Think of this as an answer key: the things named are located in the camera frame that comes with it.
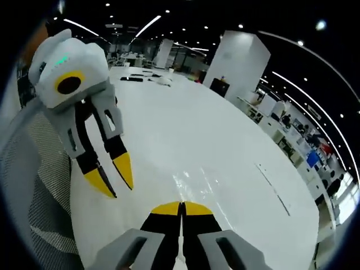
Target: glossy table surface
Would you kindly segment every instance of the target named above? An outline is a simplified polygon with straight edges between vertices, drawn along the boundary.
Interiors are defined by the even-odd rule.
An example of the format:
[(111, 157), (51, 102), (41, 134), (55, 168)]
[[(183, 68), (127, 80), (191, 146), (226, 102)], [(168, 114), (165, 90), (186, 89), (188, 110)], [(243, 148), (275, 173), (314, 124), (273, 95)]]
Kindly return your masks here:
[[(223, 230), (261, 250), (273, 270), (307, 270), (318, 210), (285, 154), (233, 104), (184, 76), (172, 74), (171, 87), (120, 81), (142, 70), (110, 70), (134, 190), (113, 167), (93, 116), (86, 122), (89, 137), (118, 198), (95, 191), (73, 162), (71, 217), (84, 266), (126, 230), (140, 228), (154, 207), (187, 200), (210, 208)], [(174, 269), (186, 269), (184, 261), (180, 248)]]

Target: red object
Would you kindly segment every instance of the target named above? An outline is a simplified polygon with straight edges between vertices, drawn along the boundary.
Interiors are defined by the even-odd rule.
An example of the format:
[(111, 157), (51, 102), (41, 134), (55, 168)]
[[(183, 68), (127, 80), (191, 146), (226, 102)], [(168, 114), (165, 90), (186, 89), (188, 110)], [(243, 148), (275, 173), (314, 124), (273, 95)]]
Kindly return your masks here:
[(332, 149), (329, 145), (324, 145), (323, 143), (321, 144), (321, 149), (323, 149), (323, 151), (326, 153), (326, 155), (329, 155), (332, 153)]

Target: white pillar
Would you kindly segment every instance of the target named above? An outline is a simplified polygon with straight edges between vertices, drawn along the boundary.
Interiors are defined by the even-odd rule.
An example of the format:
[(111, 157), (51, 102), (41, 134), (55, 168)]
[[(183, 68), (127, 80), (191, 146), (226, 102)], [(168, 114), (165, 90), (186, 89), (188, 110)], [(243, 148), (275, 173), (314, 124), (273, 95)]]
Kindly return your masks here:
[(167, 59), (169, 57), (171, 47), (173, 46), (173, 40), (163, 39), (159, 50), (157, 51), (157, 55), (155, 57), (155, 63), (157, 68), (165, 69), (165, 65), (167, 63)]
[(244, 97), (246, 92), (255, 91), (269, 59), (269, 50), (256, 35), (225, 31), (204, 85), (210, 87), (214, 78), (225, 76), (230, 85), (225, 99), (236, 104), (237, 96)]

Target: black ceiling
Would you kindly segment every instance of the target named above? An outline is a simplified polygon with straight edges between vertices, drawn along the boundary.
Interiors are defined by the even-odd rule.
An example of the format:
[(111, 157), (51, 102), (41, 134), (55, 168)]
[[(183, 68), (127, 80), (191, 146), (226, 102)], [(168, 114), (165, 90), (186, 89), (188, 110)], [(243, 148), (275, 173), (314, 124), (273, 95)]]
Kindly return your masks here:
[[(299, 103), (312, 104), (305, 95), (282, 79), (272, 74), (275, 71), (315, 99), (331, 116), (349, 142), (355, 159), (360, 162), (360, 144), (357, 142), (357, 124), (360, 120), (359, 101), (348, 86), (336, 73), (315, 56), (300, 46), (274, 37), (258, 33), (259, 30), (280, 35), (292, 41), (302, 40), (305, 47), (319, 54), (331, 63), (352, 85), (360, 96), (358, 86), (358, 63), (360, 54), (357, 44), (357, 12), (347, 3), (339, 4), (304, 4), (289, 2), (274, 4), (273, 1), (67, 1), (62, 14), (54, 11), (49, 18), (49, 27), (59, 31), (70, 28), (73, 35), (93, 38), (94, 35), (69, 23), (69, 19), (98, 33), (108, 41), (114, 41), (114, 29), (105, 24), (122, 24), (121, 38), (132, 39), (136, 33), (129, 33), (129, 26), (140, 30), (155, 16), (161, 19), (144, 31), (140, 38), (151, 40), (158, 37), (171, 38), (179, 43), (187, 42), (189, 47), (210, 49), (209, 61), (220, 42), (220, 35), (225, 30), (240, 30), (256, 33), (271, 53), (271, 58), (264, 73), (269, 85), (274, 85), (279, 94), (288, 93)], [(327, 22), (327, 28), (316, 31), (315, 25), (320, 20)], [(331, 139), (341, 145), (340, 154), (346, 166), (353, 168), (349, 152), (334, 126), (322, 115), (321, 124)]]

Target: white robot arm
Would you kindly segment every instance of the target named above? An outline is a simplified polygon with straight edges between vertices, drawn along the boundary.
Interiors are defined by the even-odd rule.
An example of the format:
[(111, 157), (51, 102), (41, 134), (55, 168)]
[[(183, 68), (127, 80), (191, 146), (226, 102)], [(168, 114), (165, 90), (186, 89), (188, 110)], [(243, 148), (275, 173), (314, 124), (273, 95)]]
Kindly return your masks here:
[[(109, 197), (116, 194), (86, 133), (82, 110), (94, 114), (105, 150), (127, 186), (133, 188), (130, 157), (120, 138), (123, 132), (115, 89), (110, 84), (104, 51), (95, 43), (72, 38), (69, 29), (46, 39), (34, 55), (29, 79), (44, 104), (44, 113), (60, 135), (68, 155), (85, 178)], [(107, 117), (115, 130), (111, 130)]]

